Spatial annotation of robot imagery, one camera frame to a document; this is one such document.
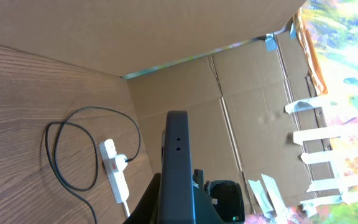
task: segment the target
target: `power cord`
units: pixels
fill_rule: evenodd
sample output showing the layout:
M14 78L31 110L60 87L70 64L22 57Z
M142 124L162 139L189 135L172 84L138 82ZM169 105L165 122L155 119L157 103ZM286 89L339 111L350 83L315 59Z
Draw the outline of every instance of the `power cord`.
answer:
M98 223L98 220L96 218L96 214L93 210L93 207L92 205L87 201L85 200L83 197L79 196L77 193L75 193L73 190L77 190L77 191L80 191L80 192L84 192L84 191L87 191L87 190L90 190L96 183L96 180L98 179L98 172L99 172L99 160L98 160L98 153L97 153L97 149L96 149L96 143L91 135L91 133L86 130L84 127L80 126L79 124L75 124L75 123L71 123L71 122L68 122L68 120L74 116L75 114L79 113L80 111L83 111L83 110L88 110L88 109L96 109L96 110L106 110L106 111L111 111L111 112L115 112L115 113L118 113L118 114L121 114L123 116L125 116L126 118L130 119L130 121L132 121L136 127L136 130L137 130L137 134L139 135L139 145L137 147L137 151L136 151L136 154L135 156L132 158L132 159L127 159L126 162L130 162L130 161L133 161L138 153L139 153L139 150L140 150L140 144L141 144L141 138L140 138L140 130L139 130L139 127L138 125L136 124L136 122L131 118L129 117L128 115L126 115L125 113L122 113L120 111L117 111L117 110L113 110L113 109L109 109L109 108L103 108L103 107L99 107L99 106L85 106L83 108L80 108L74 112L72 112L72 114L70 114L64 121L54 121L54 122L51 122L49 123L46 128L45 128L45 148L47 150L47 155L48 155L48 160L49 160L49 164L50 164L50 167L52 168L53 170L53 173L55 174L56 178L59 180L59 182L61 183L61 185L69 192L71 193L72 195L76 196L78 199L80 199L81 201L83 201L85 204L87 204L87 206L89 206L89 208L91 209L92 211L92 215L93 215L93 218L94 218L94 222L97 224ZM49 128L54 125L54 124L60 124L60 127L56 133L56 137L55 137L55 142L53 144L53 158L52 156L50 155L50 151L49 151L49 145L48 145L48 133L49 133ZM60 138L60 135L62 133L62 130L63 130L63 127L65 125L70 125L70 126L74 126L76 128L80 128L81 130L83 130L88 136L89 138L92 140L92 144L93 144L93 149L94 149L94 154L95 154L95 158L96 158L96 173L95 173L95 177L92 181L92 184L85 188L85 189L81 189L81 188L78 188L78 187L75 187L73 185L71 185L70 183L67 182L67 180L63 177L62 173L60 172L60 169L59 169L59 166L58 166L58 162L57 162L57 146L58 146L58 142L59 142L59 138Z

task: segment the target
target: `wood grain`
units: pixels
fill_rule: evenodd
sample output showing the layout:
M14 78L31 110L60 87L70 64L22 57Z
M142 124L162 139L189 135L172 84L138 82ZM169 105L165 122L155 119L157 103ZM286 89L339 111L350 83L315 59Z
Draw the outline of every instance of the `wood grain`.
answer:
M94 222L90 209L54 176L42 141L47 123L89 105L135 118L125 80L0 47L0 223ZM135 154L135 127L121 115L84 111L73 122L84 126L95 141L113 138L119 153ZM51 136L56 129L51 128ZM89 186L95 172L89 137L67 127L58 150L63 176L77 187ZM114 201L99 152L98 157L98 181L80 195L92 204L99 223L122 223L122 206ZM144 147L125 175L133 210L152 178Z

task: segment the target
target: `white power strip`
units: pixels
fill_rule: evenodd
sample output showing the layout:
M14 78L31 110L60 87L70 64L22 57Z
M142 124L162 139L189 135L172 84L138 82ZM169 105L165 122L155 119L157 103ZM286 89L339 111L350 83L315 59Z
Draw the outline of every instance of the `white power strip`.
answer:
M128 165L126 162L127 157L124 154L117 155L116 147L112 139L107 139L99 143L99 150L116 203L123 203L126 217L128 218L130 215L127 204L129 189L123 172Z

